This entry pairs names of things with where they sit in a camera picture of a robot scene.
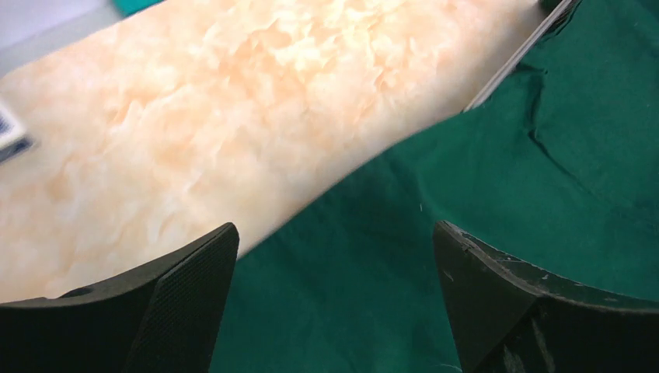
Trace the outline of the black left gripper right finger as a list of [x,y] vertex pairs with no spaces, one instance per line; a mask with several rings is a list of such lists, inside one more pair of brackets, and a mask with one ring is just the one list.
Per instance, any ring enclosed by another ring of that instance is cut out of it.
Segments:
[[658,304],[553,274],[448,221],[434,255],[464,372],[656,372]]

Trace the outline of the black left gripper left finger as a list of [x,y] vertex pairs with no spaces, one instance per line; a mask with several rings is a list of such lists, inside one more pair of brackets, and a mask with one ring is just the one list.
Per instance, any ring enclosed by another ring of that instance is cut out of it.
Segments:
[[235,269],[224,224],[59,298],[1,306],[3,372],[206,372]]

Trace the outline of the dark green surgical drape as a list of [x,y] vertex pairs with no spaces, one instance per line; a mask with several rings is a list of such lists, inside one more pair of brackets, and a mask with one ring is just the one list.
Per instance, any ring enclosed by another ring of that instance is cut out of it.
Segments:
[[440,220],[657,299],[656,1],[578,2],[485,103],[393,146],[243,257],[211,370],[461,371]]

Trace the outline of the playing card box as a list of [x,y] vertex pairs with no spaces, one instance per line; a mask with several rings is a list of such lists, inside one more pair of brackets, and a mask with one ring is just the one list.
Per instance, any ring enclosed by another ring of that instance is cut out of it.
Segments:
[[1,163],[16,157],[34,145],[26,125],[1,99]]

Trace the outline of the metal mesh instrument tray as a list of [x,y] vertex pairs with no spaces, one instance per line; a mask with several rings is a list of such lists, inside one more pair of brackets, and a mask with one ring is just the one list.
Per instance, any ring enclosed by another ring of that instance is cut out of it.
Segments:
[[521,44],[521,46],[508,58],[504,65],[493,75],[487,84],[485,84],[462,112],[467,112],[483,104],[500,86],[502,81],[505,80],[513,70],[515,70],[521,59],[544,35],[558,29],[561,24],[567,21],[570,12],[577,3],[578,1],[575,0],[540,1],[540,8],[546,14],[546,17]]

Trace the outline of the teal block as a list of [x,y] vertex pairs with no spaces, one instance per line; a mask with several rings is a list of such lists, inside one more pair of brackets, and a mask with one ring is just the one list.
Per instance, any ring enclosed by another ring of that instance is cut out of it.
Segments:
[[122,16],[131,16],[137,12],[145,10],[153,5],[157,5],[162,0],[113,0],[112,3]]

